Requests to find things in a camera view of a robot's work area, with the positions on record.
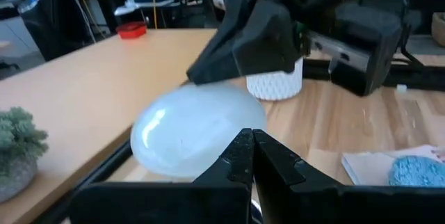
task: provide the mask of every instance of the blue scrub pad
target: blue scrub pad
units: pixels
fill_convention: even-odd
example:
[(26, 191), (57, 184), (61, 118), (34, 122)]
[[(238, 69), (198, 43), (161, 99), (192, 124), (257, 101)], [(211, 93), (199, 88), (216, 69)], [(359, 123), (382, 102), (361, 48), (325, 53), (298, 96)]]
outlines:
[(426, 157), (406, 156), (395, 160), (389, 171), (391, 186), (445, 186), (445, 164)]

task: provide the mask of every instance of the red container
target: red container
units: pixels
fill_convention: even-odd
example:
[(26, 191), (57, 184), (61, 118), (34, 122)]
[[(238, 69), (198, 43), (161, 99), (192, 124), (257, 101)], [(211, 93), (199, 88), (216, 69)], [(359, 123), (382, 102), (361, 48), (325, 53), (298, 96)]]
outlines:
[(147, 26), (144, 22), (130, 22), (118, 26), (116, 31), (122, 39), (134, 39), (147, 33)]

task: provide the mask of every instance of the white translucent ball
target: white translucent ball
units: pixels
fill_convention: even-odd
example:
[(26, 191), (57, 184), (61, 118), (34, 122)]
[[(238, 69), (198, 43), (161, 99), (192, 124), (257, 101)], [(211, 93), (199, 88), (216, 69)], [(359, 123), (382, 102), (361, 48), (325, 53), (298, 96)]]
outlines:
[(230, 83), (187, 84), (153, 102), (131, 130), (133, 155), (146, 169), (196, 178), (242, 128), (266, 130), (262, 105)]

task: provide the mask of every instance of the green succulent plant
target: green succulent plant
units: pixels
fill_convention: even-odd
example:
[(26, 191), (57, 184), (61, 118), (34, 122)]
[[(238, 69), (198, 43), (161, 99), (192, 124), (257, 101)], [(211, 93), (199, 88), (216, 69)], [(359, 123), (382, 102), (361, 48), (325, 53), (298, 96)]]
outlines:
[(17, 158), (37, 159), (48, 149), (48, 137), (33, 124), (33, 115), (20, 107), (0, 111), (0, 184), (7, 181), (10, 163)]

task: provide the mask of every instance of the white textured planter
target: white textured planter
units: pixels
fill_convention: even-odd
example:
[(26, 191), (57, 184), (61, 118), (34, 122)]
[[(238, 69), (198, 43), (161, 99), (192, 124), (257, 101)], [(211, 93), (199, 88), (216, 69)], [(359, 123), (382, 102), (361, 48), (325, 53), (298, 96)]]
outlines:
[(10, 166), (10, 179), (6, 183), (0, 182), (0, 203), (25, 189), (37, 172), (37, 161), (34, 159), (15, 159)]
[(255, 74), (247, 76), (249, 93), (258, 99), (280, 100), (288, 99), (298, 94), (302, 87), (303, 58), (295, 62), (295, 70)]

